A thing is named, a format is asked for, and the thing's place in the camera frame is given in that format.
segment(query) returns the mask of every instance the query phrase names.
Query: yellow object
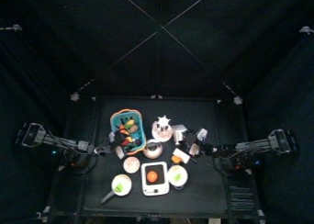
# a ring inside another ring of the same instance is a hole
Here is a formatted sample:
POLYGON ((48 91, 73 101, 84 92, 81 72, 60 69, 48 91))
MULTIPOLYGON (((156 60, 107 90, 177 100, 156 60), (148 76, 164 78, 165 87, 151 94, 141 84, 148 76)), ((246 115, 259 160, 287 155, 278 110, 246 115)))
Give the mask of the yellow object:
POLYGON ((135 120, 131 119, 127 121, 127 124, 125 124, 125 129, 129 130, 129 128, 135 125, 135 120))
POLYGON ((172 156, 172 162, 173 163, 180 163, 181 162, 181 158, 173 155, 172 156))
POLYGON ((125 140, 128 140, 128 142, 132 142, 132 138, 131 137, 125 137, 125 140))

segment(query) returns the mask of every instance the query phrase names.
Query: black backdrop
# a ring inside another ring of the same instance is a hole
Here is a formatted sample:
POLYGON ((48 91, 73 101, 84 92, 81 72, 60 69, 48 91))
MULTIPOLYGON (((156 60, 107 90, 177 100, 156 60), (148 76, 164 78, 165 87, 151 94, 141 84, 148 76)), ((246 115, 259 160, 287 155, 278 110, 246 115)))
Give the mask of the black backdrop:
POLYGON ((22 27, 0 30, 1 217, 32 216, 49 189, 52 168, 10 149, 17 127, 36 121, 60 135, 69 95, 91 83, 81 97, 242 96, 250 138, 286 127, 300 142, 296 157, 264 158, 264 208, 312 222, 314 34, 299 33, 312 0, 0 0, 0 8, 0 28, 22 27))

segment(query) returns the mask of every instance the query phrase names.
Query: ceiling cable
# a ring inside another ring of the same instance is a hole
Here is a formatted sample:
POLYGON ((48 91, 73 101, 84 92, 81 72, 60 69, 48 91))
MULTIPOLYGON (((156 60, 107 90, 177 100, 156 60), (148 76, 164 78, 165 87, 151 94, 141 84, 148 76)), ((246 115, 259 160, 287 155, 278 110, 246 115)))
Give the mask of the ceiling cable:
POLYGON ((128 0, 128 2, 132 4, 132 5, 135 5, 139 9, 140 9, 140 11, 155 21, 155 19, 144 12, 144 10, 132 2, 132 0, 128 0))
POLYGON ((112 67, 113 67, 113 65, 116 65, 117 64, 117 62, 120 62, 127 56, 128 56, 128 54, 132 52, 132 51, 135 51, 141 45, 143 45, 143 43, 147 41, 147 40, 149 40, 153 36, 156 35, 156 32, 155 33, 152 33, 143 41, 141 41, 141 43, 139 43, 103 71, 100 71, 99 72, 99 74, 97 74, 97 77, 96 78, 93 78, 92 80, 89 80, 83 86, 81 86, 81 88, 71 95, 71 98, 73 97, 73 96, 77 96, 77 93, 99 78, 99 76, 100 75, 103 75, 112 67))
POLYGON ((201 0, 197 0, 163 27, 167 27, 201 0))
MULTIPOLYGON (((179 41, 179 39, 172 35, 172 33, 164 28, 161 27, 163 30, 168 33, 168 35, 172 37, 172 39, 179 43, 179 45, 183 47, 183 49, 189 53, 189 55, 192 56, 192 58, 197 61, 197 63, 201 65, 201 67, 204 67, 205 70, 210 70, 210 68, 207 67, 207 65, 201 62, 201 60, 197 58, 197 56, 191 52, 191 50, 184 46, 184 44, 179 41)), ((215 77, 215 79, 223 84, 223 86, 230 90, 230 92, 232 93, 232 95, 235 97, 239 97, 238 94, 232 91, 232 89, 230 88, 230 86, 218 78, 216 74, 210 72, 211 75, 215 77)))

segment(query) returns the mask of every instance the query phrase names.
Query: food item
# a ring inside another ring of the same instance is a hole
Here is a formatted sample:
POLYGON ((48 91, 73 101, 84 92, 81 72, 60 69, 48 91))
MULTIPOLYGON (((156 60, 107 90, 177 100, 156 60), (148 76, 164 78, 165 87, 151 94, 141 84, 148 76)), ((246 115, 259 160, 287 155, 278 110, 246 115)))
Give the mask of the food item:
POLYGON ((132 142, 131 137, 125 137, 124 141, 121 142, 121 146, 127 146, 132 142))
POLYGON ((173 180, 175 182, 177 182, 177 181, 180 180, 180 178, 181 178, 181 174, 177 174, 177 175, 172 178, 172 180, 173 180))
POLYGON ((136 144, 137 146, 140 146, 140 145, 141 145, 141 139, 135 139, 135 144, 136 144))
POLYGON ((137 129, 139 129, 137 125, 132 125, 128 132, 135 133, 137 131, 137 129))
POLYGON ((147 174, 147 180, 153 183, 157 179, 157 173, 155 171, 151 171, 148 174, 147 174))
POLYGON ((123 184, 117 184, 117 186, 113 188, 113 192, 116 193, 123 192, 123 184))
POLYGON ((135 125, 135 120, 131 119, 125 124, 125 129, 129 130, 129 128, 135 125))
POLYGON ((173 155, 172 156, 172 162, 173 163, 180 163, 181 162, 181 158, 173 155))
POLYGON ((125 127, 124 127, 124 125, 120 125, 119 130, 120 130, 120 133, 121 133, 121 134, 125 134, 125 135, 129 134, 128 131, 127 131, 127 129, 125 129, 125 127))

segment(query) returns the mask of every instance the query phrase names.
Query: green vegetable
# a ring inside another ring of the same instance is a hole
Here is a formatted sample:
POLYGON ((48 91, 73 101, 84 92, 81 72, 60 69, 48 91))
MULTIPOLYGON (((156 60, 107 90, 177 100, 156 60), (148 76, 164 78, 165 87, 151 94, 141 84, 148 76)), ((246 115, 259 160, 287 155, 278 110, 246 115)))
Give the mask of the green vegetable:
POLYGON ((177 174, 172 179, 173 179, 173 181, 179 181, 180 180, 180 178, 181 178, 181 174, 177 174))
POLYGON ((113 192, 116 193, 123 192, 123 184, 117 184, 117 186, 113 188, 113 192))

